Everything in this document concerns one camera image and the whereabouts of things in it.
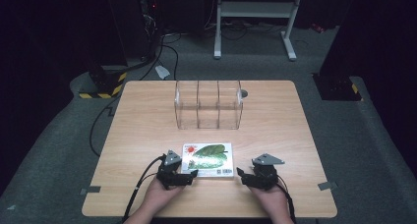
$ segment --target wooden table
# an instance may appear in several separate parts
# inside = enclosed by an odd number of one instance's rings
[[[91,181],[99,193],[88,193],[86,216],[123,216],[142,173],[172,149],[181,155],[188,142],[231,142],[234,166],[251,173],[251,159],[267,152],[285,161],[275,168],[293,198],[297,217],[333,217],[337,213],[294,83],[241,81],[248,91],[238,130],[179,130],[175,82],[128,82],[123,90],[103,151]],[[157,171],[156,163],[149,170]],[[142,184],[131,213],[144,198]],[[159,217],[266,217],[249,189],[233,179],[194,180],[192,186],[160,211]]]

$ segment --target dark background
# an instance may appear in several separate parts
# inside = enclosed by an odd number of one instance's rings
[[[197,5],[205,21],[211,0],[201,1]],[[392,140],[416,174],[414,1],[354,0],[349,10],[352,0],[302,0],[295,27],[341,25],[323,72],[364,79]],[[36,138],[73,98],[70,81],[87,69],[69,34],[68,0],[1,0],[0,6],[3,193]]]

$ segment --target transparent container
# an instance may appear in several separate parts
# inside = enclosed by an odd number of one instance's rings
[[[239,81],[178,81],[179,129],[239,129],[243,101]]]

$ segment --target metal stand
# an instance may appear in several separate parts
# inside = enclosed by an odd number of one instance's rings
[[[294,25],[300,0],[287,3],[272,2],[222,2],[217,0],[217,17],[214,40],[214,59],[221,58],[221,17],[287,18],[286,31],[281,32],[288,58],[297,59],[289,35]]]

